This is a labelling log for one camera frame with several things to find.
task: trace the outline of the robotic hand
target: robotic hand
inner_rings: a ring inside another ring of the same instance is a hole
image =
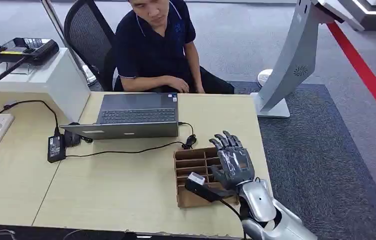
[[[223,131],[210,142],[217,148],[223,169],[211,167],[222,186],[239,195],[242,228],[253,240],[316,240],[301,219],[269,195],[260,181],[254,181],[254,167],[239,139]]]

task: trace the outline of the black mesh chair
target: black mesh chair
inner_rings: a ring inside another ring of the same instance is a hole
[[[64,38],[96,76],[104,91],[123,91],[121,81],[113,89],[115,35],[93,0],[78,0],[64,22]]]

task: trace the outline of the dark blue polo shirt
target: dark blue polo shirt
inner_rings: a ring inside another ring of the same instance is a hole
[[[195,29],[183,0],[170,0],[165,37],[132,10],[116,30],[119,75],[125,78],[169,75],[192,86],[194,81],[183,46],[194,39]]]

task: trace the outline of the laptop keyboard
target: laptop keyboard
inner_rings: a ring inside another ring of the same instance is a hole
[[[174,108],[104,110],[100,124],[175,122]]]

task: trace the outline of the wooden cardboard organizer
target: wooden cardboard organizer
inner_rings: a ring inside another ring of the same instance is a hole
[[[177,205],[180,208],[206,206],[210,204],[207,200],[191,193],[185,188],[185,181],[188,179],[191,172],[205,177],[204,184],[208,187],[223,190],[222,185],[214,179],[210,169],[211,165],[216,165],[219,169],[222,169],[215,147],[176,151],[174,160]],[[225,201],[238,204],[238,199],[234,196],[226,198]]]

